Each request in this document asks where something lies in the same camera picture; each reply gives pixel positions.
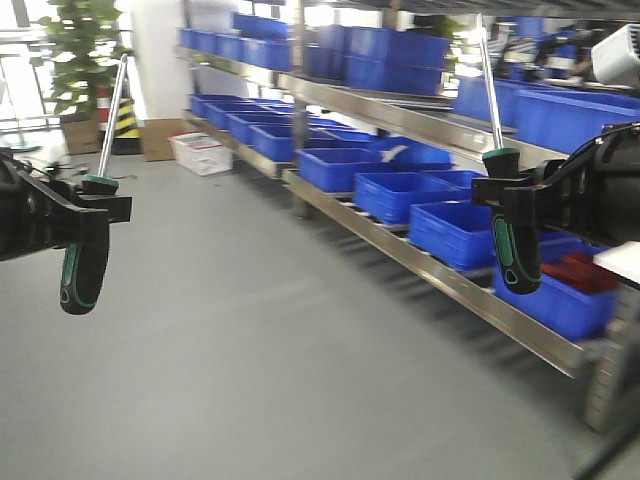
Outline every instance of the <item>stainless steel shelf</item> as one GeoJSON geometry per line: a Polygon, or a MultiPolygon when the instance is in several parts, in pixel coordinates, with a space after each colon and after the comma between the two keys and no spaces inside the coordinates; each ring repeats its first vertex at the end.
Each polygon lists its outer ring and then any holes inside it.
{"type": "Polygon", "coordinates": [[[252,165],[254,168],[262,172],[269,178],[280,179],[282,178],[282,173],[289,169],[293,168],[292,163],[288,162],[274,162],[270,158],[265,157],[259,152],[256,152],[253,148],[248,147],[244,143],[238,142],[234,137],[232,137],[229,132],[225,132],[223,130],[219,130],[205,119],[196,117],[191,112],[186,112],[185,117],[188,122],[192,125],[198,127],[200,130],[205,132],[208,135],[211,135],[213,138],[222,143],[225,147],[233,151],[238,157],[252,165]]]}
{"type": "MultiPolygon", "coordinates": [[[[443,97],[354,90],[255,67],[197,50],[183,47],[178,47],[178,50],[183,58],[200,65],[237,75],[262,86],[288,90],[293,96],[307,103],[358,118],[390,132],[477,161],[481,160],[484,152],[493,149],[493,137],[490,132],[461,125],[455,118],[442,117],[442,112],[450,109],[450,100],[443,97]]],[[[510,138],[505,138],[505,145],[520,150],[521,168],[531,168],[551,158],[566,158],[563,153],[510,138]]]]}
{"type": "MultiPolygon", "coordinates": [[[[317,84],[291,75],[281,76],[279,86],[305,102],[321,105],[478,161],[484,152],[493,149],[490,132],[460,125],[436,114],[389,105],[346,89],[317,84]]],[[[520,150],[521,168],[531,168],[551,158],[566,158],[563,153],[509,138],[505,138],[505,146],[520,150]]]]}
{"type": "MultiPolygon", "coordinates": [[[[367,8],[384,8],[388,2],[384,0],[352,0],[366,5],[367,8]]],[[[525,1],[492,1],[492,0],[467,0],[452,2],[450,0],[399,0],[398,10],[407,10],[413,13],[463,15],[482,12],[484,15],[505,16],[531,16],[552,18],[584,18],[604,20],[640,19],[638,4],[633,0],[591,0],[580,2],[578,0],[525,0],[525,1]]]]}
{"type": "Polygon", "coordinates": [[[275,70],[256,67],[255,65],[249,65],[248,63],[238,62],[237,60],[204,53],[199,50],[193,50],[185,47],[176,48],[178,55],[183,60],[236,75],[248,82],[256,83],[261,87],[275,88],[279,83],[280,75],[282,75],[281,72],[277,72],[275,70]]]}
{"type": "Polygon", "coordinates": [[[362,216],[348,201],[317,189],[294,170],[284,174],[287,187],[302,200],[348,228],[398,263],[433,284],[501,332],[569,376],[589,363],[587,351],[499,300],[469,278],[410,245],[402,236],[362,216]]]}

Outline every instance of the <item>storage rack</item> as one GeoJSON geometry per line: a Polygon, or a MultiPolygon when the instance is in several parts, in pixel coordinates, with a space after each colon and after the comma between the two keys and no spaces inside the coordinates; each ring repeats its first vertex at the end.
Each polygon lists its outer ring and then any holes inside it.
{"type": "MultiPolygon", "coordinates": [[[[183,1],[188,10],[189,0],[183,1]]],[[[367,0],[358,3],[384,9],[385,26],[394,26],[395,13],[401,9],[431,14],[482,11],[487,15],[558,18],[589,18],[597,12],[598,18],[640,19],[640,13],[632,10],[634,2],[630,1],[590,2],[588,11],[584,4],[573,0],[525,1],[518,2],[517,7],[509,1],[470,0],[455,2],[456,5],[463,4],[462,6],[450,6],[454,2],[444,0],[391,0],[390,3],[367,0]],[[593,7],[591,3],[598,3],[600,7],[593,7]]],[[[298,145],[304,145],[307,129],[304,112],[306,106],[312,104],[477,161],[480,161],[482,153],[492,148],[492,135],[488,129],[469,126],[454,115],[443,113],[442,100],[434,102],[434,99],[421,100],[402,94],[394,94],[389,98],[383,92],[348,89],[305,77],[302,73],[305,61],[302,54],[305,44],[303,6],[309,4],[304,3],[304,0],[289,0],[289,4],[294,9],[294,19],[297,22],[292,36],[292,73],[275,72],[182,47],[178,47],[179,55],[193,64],[230,73],[260,86],[288,91],[296,100],[294,131],[298,145]]],[[[355,208],[348,194],[325,193],[298,176],[293,164],[279,164],[277,167],[271,165],[276,162],[237,142],[228,133],[221,132],[190,113],[187,118],[270,178],[282,178],[294,196],[295,211],[300,216],[310,214],[313,209],[321,211],[564,374],[575,378],[592,370],[584,416],[585,422],[592,428],[606,428],[615,413],[631,408],[640,399],[640,389],[637,386],[626,390],[622,388],[633,353],[640,345],[640,327],[635,323],[616,319],[609,324],[605,337],[601,339],[586,342],[566,340],[495,297],[476,282],[472,275],[465,276],[409,244],[405,239],[406,230],[389,228],[355,208]]],[[[566,157],[565,154],[510,138],[505,138],[505,146],[520,150],[521,168],[533,167],[550,158],[566,157]]]]}

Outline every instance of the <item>white box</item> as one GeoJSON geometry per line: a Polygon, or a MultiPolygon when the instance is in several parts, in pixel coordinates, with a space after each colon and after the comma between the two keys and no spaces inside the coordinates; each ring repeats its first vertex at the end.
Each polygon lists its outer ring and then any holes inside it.
{"type": "Polygon", "coordinates": [[[202,132],[183,133],[170,137],[176,162],[204,176],[231,170],[231,150],[202,132]]]}

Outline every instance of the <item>red item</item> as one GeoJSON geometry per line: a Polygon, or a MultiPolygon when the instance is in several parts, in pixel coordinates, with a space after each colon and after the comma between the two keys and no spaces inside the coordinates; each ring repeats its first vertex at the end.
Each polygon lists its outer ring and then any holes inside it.
{"type": "Polygon", "coordinates": [[[557,264],[543,263],[542,271],[587,295],[618,288],[615,275],[595,265],[591,257],[583,252],[565,255],[557,264]]]}

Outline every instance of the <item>screwdriver handle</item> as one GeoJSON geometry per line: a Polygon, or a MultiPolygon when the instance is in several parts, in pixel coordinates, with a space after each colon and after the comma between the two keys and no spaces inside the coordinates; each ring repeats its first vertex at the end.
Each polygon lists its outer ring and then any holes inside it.
{"type": "MultiPolygon", "coordinates": [[[[519,159],[520,152],[515,148],[501,148],[482,155],[490,178],[518,178],[519,159]]],[[[520,295],[535,292],[541,281],[536,229],[508,223],[499,208],[492,208],[491,229],[507,288],[520,295]]]]}
{"type": "MultiPolygon", "coordinates": [[[[85,175],[83,193],[115,195],[118,182],[111,178],[85,175]]],[[[91,243],[67,247],[60,280],[60,306],[72,315],[84,315],[95,307],[109,259],[109,225],[101,238],[91,243]]]]}
{"type": "Polygon", "coordinates": [[[511,225],[495,209],[491,228],[502,279],[507,288],[518,295],[535,292],[541,281],[536,229],[511,225]]]}
{"type": "Polygon", "coordinates": [[[84,315],[93,310],[102,289],[108,258],[108,233],[100,242],[73,244],[67,248],[60,281],[60,306],[65,312],[84,315]]]}

